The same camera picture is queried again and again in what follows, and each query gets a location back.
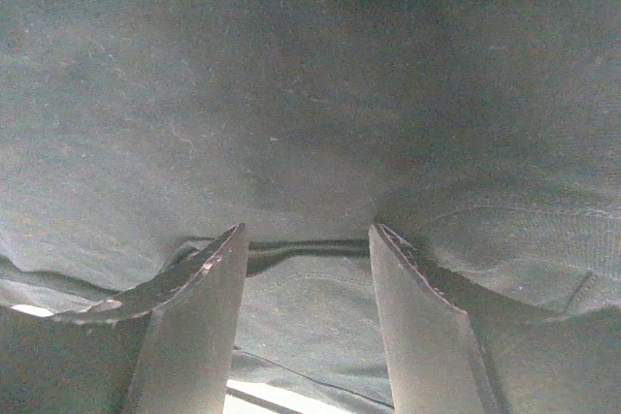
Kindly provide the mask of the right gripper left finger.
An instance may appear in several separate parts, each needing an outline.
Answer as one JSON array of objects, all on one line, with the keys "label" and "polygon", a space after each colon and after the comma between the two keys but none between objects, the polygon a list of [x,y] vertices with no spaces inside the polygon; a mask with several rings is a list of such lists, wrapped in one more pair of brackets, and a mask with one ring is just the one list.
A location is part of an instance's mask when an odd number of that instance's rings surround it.
[{"label": "right gripper left finger", "polygon": [[1,311],[5,413],[219,413],[248,242],[231,227],[152,280],[80,312]]}]

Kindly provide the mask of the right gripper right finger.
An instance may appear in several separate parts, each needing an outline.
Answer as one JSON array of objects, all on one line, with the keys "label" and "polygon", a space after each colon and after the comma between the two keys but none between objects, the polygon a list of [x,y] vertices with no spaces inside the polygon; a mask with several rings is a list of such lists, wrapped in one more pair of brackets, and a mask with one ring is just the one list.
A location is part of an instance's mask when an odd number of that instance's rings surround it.
[{"label": "right gripper right finger", "polygon": [[375,223],[369,246],[398,413],[616,413],[620,312],[555,315],[435,265]]}]

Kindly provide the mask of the black t-shirt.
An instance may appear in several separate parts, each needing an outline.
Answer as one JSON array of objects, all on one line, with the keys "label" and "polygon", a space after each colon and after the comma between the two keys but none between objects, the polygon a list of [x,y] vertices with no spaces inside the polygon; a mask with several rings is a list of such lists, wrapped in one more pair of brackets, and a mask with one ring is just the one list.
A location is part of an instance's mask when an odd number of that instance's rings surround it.
[{"label": "black t-shirt", "polygon": [[1,0],[1,311],[85,311],[241,224],[219,413],[398,413],[375,223],[620,312],[620,0]]}]

